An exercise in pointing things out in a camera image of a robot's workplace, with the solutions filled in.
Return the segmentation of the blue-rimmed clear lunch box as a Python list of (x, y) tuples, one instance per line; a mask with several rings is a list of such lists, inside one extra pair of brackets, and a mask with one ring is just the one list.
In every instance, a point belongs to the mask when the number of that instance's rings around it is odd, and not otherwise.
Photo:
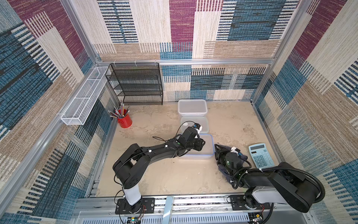
[(186, 155), (180, 157), (181, 159), (206, 160), (214, 156), (214, 143), (213, 143), (212, 135), (201, 134), (200, 138), (202, 138), (206, 142), (202, 150), (201, 151), (191, 150)]

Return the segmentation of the grey cleaning cloth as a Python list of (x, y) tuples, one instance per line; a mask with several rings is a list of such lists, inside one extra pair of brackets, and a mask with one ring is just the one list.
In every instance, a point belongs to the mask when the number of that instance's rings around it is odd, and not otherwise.
[(248, 162), (248, 157), (238, 148), (215, 144), (215, 159), (219, 171), (230, 183), (231, 177)]

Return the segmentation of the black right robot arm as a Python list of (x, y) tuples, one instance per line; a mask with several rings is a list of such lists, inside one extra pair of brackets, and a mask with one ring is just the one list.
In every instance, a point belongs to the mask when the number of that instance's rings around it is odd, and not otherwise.
[(235, 147), (216, 144), (214, 148), (216, 164), (227, 182), (233, 189), (246, 189), (243, 200), (248, 209), (281, 203), (307, 213), (325, 197), (317, 177), (286, 162), (276, 166), (264, 143), (251, 145), (249, 156)]

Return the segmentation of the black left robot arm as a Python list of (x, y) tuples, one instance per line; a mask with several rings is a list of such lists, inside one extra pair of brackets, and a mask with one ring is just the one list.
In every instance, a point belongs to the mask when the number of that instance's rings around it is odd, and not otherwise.
[(151, 147), (132, 144), (128, 147), (116, 160), (112, 169), (115, 177), (120, 180), (125, 201), (129, 206), (141, 206), (142, 196), (138, 183), (150, 164), (163, 159), (182, 157), (192, 150), (202, 150), (205, 141), (200, 138), (201, 130), (200, 124), (194, 123), (193, 126), (187, 127), (182, 134), (165, 140), (163, 144)]

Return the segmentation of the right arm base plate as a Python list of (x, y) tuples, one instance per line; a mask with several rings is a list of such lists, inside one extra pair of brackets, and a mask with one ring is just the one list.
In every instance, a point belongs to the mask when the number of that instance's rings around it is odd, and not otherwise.
[(244, 195), (229, 195), (227, 202), (231, 204), (233, 211), (249, 211), (249, 210), (269, 210), (271, 208), (270, 203), (255, 204), (253, 207), (249, 207), (249, 204), (244, 199)]

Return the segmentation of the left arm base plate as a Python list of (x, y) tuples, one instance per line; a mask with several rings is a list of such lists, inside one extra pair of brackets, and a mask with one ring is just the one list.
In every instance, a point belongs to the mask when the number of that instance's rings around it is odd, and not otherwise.
[(154, 213), (154, 207), (155, 198), (153, 197), (141, 198), (134, 205), (129, 205), (128, 201), (125, 198), (120, 198), (116, 202), (115, 214), (152, 214)]

